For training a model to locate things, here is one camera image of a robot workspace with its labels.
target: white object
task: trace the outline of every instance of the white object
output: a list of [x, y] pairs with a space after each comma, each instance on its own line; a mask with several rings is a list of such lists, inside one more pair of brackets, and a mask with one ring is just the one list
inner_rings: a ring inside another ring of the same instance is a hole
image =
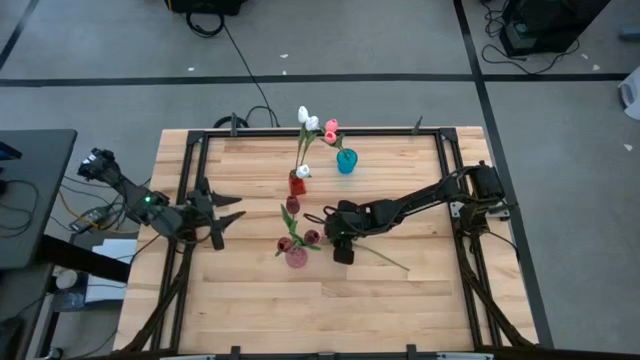
[[296, 170], [296, 176], [298, 177], [298, 179], [304, 179], [304, 178], [308, 178], [309, 176], [311, 176], [311, 169], [309, 169], [309, 165], [304, 164], [304, 165], [300, 166]]
[[320, 127], [320, 121], [318, 120], [317, 116], [312, 116], [309, 118], [309, 120], [307, 120], [304, 126], [309, 131], [317, 130]]
[[58, 289], [68, 289], [78, 282], [78, 273], [73, 270], [65, 270], [56, 277]]
[[640, 120], [640, 67], [618, 85], [618, 92], [625, 106], [624, 113]]
[[[133, 254], [136, 253], [136, 240], [105, 239], [102, 245], [93, 247], [93, 252], [129, 264], [131, 263]], [[87, 284], [89, 286], [87, 287], [85, 303], [104, 300], [124, 300], [124, 295], [127, 291], [126, 284], [93, 275], [89, 275]]]
[[298, 109], [298, 122], [304, 124], [307, 120], [309, 120], [309, 111], [307, 111], [306, 107], [300, 106], [300, 109]]

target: white tulip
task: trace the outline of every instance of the white tulip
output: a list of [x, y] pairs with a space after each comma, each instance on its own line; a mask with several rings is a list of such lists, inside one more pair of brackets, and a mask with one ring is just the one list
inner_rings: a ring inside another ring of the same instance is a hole
[[298, 109], [298, 122], [301, 124], [304, 124], [308, 120], [309, 120], [309, 112], [307, 111], [307, 108], [304, 106], [300, 106], [300, 109]]
[[296, 176], [298, 177], [298, 179], [304, 179], [304, 178], [310, 177], [311, 176], [311, 169], [309, 169], [309, 165], [304, 164], [304, 165], [300, 166], [296, 170]]
[[307, 128], [308, 131], [313, 131], [320, 127], [320, 121], [318, 120], [317, 116], [312, 116], [309, 118], [309, 120], [307, 120], [304, 126]]

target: blue vase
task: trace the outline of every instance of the blue vase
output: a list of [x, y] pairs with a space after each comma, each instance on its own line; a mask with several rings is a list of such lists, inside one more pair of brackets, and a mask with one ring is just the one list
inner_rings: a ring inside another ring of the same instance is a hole
[[351, 149], [344, 149], [344, 151], [338, 152], [336, 161], [338, 162], [338, 171], [341, 174], [351, 174], [358, 163], [358, 154]]

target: artificial flower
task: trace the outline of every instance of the artificial flower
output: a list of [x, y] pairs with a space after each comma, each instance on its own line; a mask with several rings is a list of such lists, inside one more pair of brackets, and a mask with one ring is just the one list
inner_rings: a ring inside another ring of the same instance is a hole
[[309, 112], [307, 111], [307, 108], [304, 106], [300, 106], [300, 109], [298, 109], [298, 122], [301, 124], [304, 124], [308, 120], [309, 120]]
[[324, 128], [327, 129], [327, 132], [335, 133], [336, 131], [338, 131], [338, 120], [331, 119], [327, 121], [327, 123], [324, 125]]
[[311, 169], [309, 169], [309, 165], [304, 164], [304, 165], [300, 166], [296, 170], [296, 176], [298, 177], [298, 179], [304, 179], [304, 178], [310, 177], [311, 176]]
[[295, 215], [300, 212], [300, 202], [298, 201], [298, 198], [295, 196], [287, 196], [286, 208], [291, 215]]
[[335, 143], [336, 140], [338, 140], [338, 136], [336, 135], [336, 133], [327, 131], [327, 133], [324, 134], [324, 142], [326, 142], [327, 144], [331, 145]]
[[320, 242], [320, 233], [315, 230], [309, 230], [304, 234], [304, 243], [307, 245], [315, 245]]
[[320, 127], [320, 121], [318, 121], [317, 116], [312, 116], [309, 118], [309, 120], [307, 120], [306, 123], [304, 123], [304, 126], [307, 128], [308, 131], [313, 131]]
[[291, 249], [293, 249], [293, 240], [287, 237], [281, 237], [278, 240], [278, 251], [289, 252]]

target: wooden tabletop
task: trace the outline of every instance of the wooden tabletop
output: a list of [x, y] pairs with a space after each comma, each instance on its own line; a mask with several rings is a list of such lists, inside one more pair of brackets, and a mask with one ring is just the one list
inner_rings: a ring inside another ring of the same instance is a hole
[[[491, 162], [482, 128], [457, 131], [465, 165]], [[187, 133], [165, 130], [160, 140], [151, 188], [172, 199]], [[335, 206], [342, 199], [356, 203], [395, 199], [441, 178], [435, 142], [429, 137], [347, 137], [344, 144], [359, 155], [349, 176], [338, 173], [335, 149], [319, 141], [311, 146], [305, 162], [313, 178], [306, 180], [308, 193], [300, 197], [301, 213], [321, 215], [323, 206]], [[302, 269], [291, 269], [283, 257], [274, 257], [277, 239], [287, 235], [280, 204], [288, 195], [287, 174], [296, 150], [296, 139], [290, 137], [210, 141], [206, 176], [212, 189], [243, 198], [218, 208], [217, 215], [240, 210], [247, 214], [227, 229], [223, 251], [213, 251], [210, 242], [196, 249], [180, 353], [227, 354], [233, 345], [241, 346], [242, 353], [402, 352], [407, 344], [416, 344], [418, 351], [471, 350], [445, 205], [408, 217], [389, 233], [359, 241], [410, 271], [362, 249], [356, 249], [354, 265], [338, 264], [332, 260], [330, 245], [310, 251]], [[196, 148], [192, 174], [197, 154]], [[510, 238], [508, 223], [490, 220], [490, 226]], [[321, 230], [302, 218], [298, 229], [299, 234]], [[138, 248], [155, 235], [152, 229], [142, 229]], [[514, 249], [491, 235], [481, 241], [494, 299], [520, 332], [535, 342]], [[133, 338], [156, 306], [166, 248], [160, 239], [133, 264], [114, 349]], [[488, 342], [484, 309], [480, 301], [476, 303]], [[170, 328], [165, 326], [165, 345]]]

